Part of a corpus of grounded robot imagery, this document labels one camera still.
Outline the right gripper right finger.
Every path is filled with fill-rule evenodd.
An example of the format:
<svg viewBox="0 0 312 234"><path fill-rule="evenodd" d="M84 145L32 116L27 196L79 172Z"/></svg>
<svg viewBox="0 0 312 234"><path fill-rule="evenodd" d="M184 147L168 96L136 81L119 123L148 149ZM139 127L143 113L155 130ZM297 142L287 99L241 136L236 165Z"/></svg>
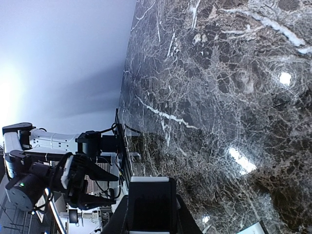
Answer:
<svg viewBox="0 0 312 234"><path fill-rule="evenodd" d="M178 234L202 234L202 231L193 219L185 202L180 195L176 195L180 207L177 209L177 233Z"/></svg>

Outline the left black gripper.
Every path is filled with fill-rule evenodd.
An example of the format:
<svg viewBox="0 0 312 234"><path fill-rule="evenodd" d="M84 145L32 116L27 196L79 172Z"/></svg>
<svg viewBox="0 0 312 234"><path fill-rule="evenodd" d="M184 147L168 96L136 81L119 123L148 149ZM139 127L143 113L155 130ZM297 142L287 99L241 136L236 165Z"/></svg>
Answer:
<svg viewBox="0 0 312 234"><path fill-rule="evenodd" d="M90 158L82 155L53 154L52 160L57 165L50 175L50 191L64 194L65 201L71 207L94 209L116 204L112 199L87 194L88 182L85 176L88 175L94 181L118 181L118 176L103 170Z"/></svg>

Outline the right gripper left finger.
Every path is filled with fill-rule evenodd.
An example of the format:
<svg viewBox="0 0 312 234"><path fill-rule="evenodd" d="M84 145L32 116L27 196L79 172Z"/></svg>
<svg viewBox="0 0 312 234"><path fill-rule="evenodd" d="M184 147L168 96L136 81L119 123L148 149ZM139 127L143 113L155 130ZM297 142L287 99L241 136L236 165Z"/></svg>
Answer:
<svg viewBox="0 0 312 234"><path fill-rule="evenodd" d="M125 195L118 204L118 207L110 218L109 222L104 226L101 234L127 234L127 211L128 195Z"/></svg>

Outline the white remote control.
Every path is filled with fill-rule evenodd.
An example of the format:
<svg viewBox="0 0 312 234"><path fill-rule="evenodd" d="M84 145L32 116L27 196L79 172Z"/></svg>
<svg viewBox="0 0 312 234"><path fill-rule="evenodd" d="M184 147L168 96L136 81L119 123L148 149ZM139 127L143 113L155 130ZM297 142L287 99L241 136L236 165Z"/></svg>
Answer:
<svg viewBox="0 0 312 234"><path fill-rule="evenodd" d="M177 233L176 182L172 178L131 177L127 229L130 234Z"/></svg>

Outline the white battery cover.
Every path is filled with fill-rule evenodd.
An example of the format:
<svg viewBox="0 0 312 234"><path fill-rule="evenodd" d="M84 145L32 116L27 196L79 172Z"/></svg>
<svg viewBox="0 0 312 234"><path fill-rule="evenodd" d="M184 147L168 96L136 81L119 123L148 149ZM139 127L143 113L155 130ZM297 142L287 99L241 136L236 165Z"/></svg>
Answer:
<svg viewBox="0 0 312 234"><path fill-rule="evenodd" d="M266 230L263 221L259 221L244 230L238 232L238 234L267 234L268 231Z"/></svg>

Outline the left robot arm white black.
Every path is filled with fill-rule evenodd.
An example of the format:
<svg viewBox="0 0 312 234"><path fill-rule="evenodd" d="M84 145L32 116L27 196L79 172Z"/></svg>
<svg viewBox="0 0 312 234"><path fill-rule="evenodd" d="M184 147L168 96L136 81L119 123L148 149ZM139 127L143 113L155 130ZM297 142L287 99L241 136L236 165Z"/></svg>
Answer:
<svg viewBox="0 0 312 234"><path fill-rule="evenodd" d="M115 124L102 131L66 135L23 122L3 127L2 133L9 179L5 191L9 201L20 210L45 213L55 193L62 194L67 204L80 210L116 203L113 189L104 191L103 196L87 193L88 180L119 180L99 166L109 163L103 153L119 149Z"/></svg>

